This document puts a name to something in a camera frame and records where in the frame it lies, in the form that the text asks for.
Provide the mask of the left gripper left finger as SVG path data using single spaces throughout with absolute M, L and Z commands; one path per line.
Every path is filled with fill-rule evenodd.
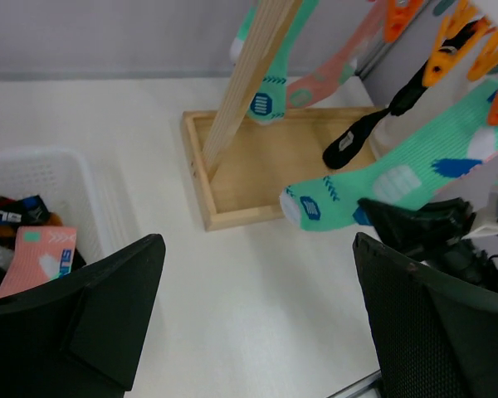
M 150 234 L 0 299 L 0 397 L 122 397 L 131 391 L 165 260 Z

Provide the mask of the teal sock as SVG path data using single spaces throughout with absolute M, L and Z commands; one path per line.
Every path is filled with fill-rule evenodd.
M 368 219 L 362 198 L 418 210 L 449 183 L 498 154 L 498 126 L 486 119 L 498 82 L 484 80 L 391 152 L 365 168 L 286 187 L 285 217 L 304 231 L 332 231 Z
M 284 118 L 286 114 L 287 72 L 291 48 L 319 2 L 319 0 L 305 0 L 302 2 L 268 71 L 264 75 L 260 88 L 247 111 L 247 115 L 257 123 L 265 125 Z

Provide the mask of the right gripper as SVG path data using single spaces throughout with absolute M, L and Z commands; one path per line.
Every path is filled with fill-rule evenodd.
M 414 211 L 361 198 L 356 221 L 388 247 L 452 277 L 498 293 L 498 222 L 455 198 Z

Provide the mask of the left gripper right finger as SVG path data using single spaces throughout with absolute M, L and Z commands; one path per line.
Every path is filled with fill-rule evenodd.
M 387 397 L 498 397 L 498 293 L 364 233 L 354 261 Z

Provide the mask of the pink sock front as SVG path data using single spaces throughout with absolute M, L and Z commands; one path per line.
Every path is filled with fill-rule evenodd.
M 0 284 L 0 299 L 68 275 L 71 272 L 75 250 L 76 228 L 19 228 L 12 263 Z

